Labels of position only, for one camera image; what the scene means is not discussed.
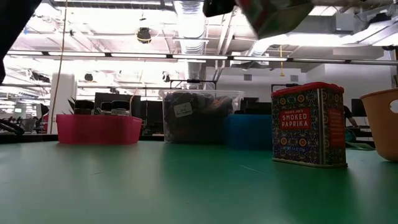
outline table surface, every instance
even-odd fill
[[[0,223],[397,223],[398,164],[347,150],[347,169],[269,151],[141,141],[0,145]]]

